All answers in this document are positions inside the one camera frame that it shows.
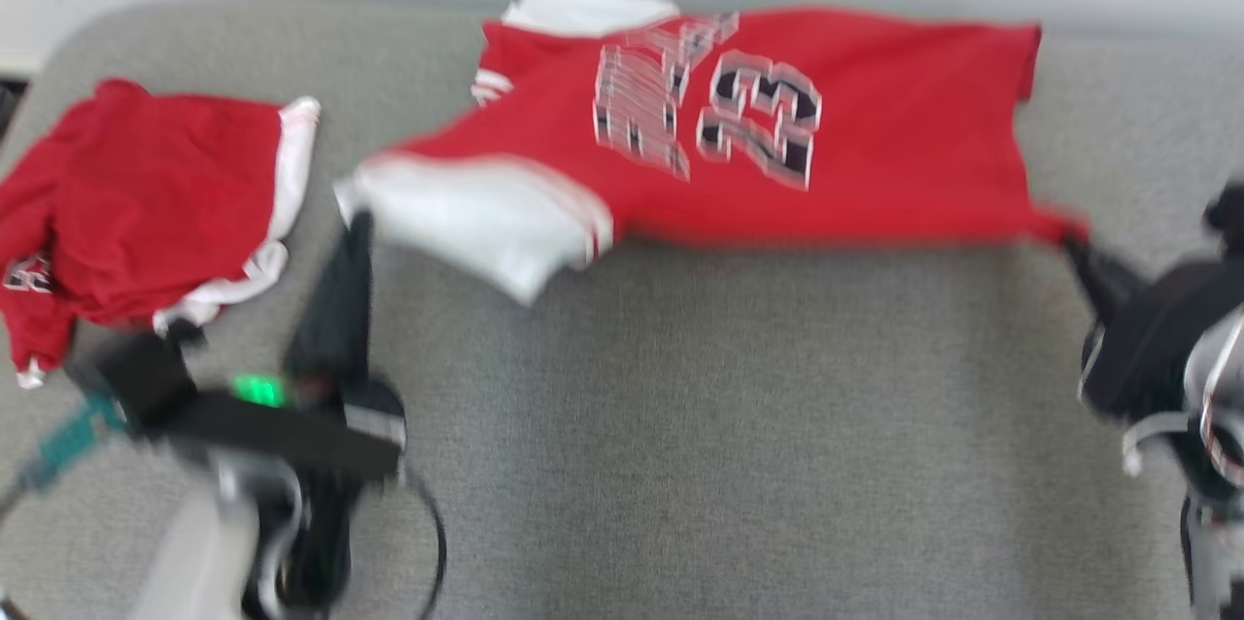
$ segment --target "gray table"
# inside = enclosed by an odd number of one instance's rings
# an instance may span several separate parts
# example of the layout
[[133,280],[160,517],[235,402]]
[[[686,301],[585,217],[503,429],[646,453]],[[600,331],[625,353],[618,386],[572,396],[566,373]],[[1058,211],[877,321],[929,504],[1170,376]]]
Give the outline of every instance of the gray table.
[[[318,97],[290,273],[195,359],[269,369],[340,225],[330,182],[468,107],[480,45],[476,16],[403,7],[122,12],[58,51],[0,161],[104,76]],[[1152,268],[1208,248],[1242,76],[1235,47],[1050,35],[1016,116],[1035,194]],[[1181,482],[1163,462],[1127,479],[1118,433],[1076,402],[1088,316],[1044,249],[628,242],[531,310],[381,249],[377,295],[373,359],[449,525],[440,619],[1184,616]],[[0,476],[76,401],[62,376],[0,388]],[[124,618],[187,486],[162,453],[111,446],[0,533],[0,581],[36,620]],[[413,616],[434,553],[413,502],[366,504],[340,618]]]

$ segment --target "green light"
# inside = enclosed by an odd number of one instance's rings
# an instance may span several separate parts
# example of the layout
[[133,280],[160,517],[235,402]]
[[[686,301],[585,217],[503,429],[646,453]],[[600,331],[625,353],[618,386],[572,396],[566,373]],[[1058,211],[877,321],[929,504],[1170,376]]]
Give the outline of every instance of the green light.
[[285,387],[280,377],[271,375],[238,375],[234,377],[234,395],[236,398],[280,408],[285,406]]

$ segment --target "red and white clothing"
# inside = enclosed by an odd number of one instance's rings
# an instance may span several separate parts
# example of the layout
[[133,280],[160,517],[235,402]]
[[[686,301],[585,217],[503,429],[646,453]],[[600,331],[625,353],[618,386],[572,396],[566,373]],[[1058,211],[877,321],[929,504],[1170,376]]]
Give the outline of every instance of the red and white clothing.
[[603,36],[494,21],[485,35],[496,97],[366,161],[338,203],[524,303],[631,233],[690,245],[1086,233],[1031,203],[1013,137],[1035,25],[792,9]]
[[75,319],[204,324],[276,283],[302,204],[320,103],[153,96],[112,80],[0,183],[0,311],[24,387]]

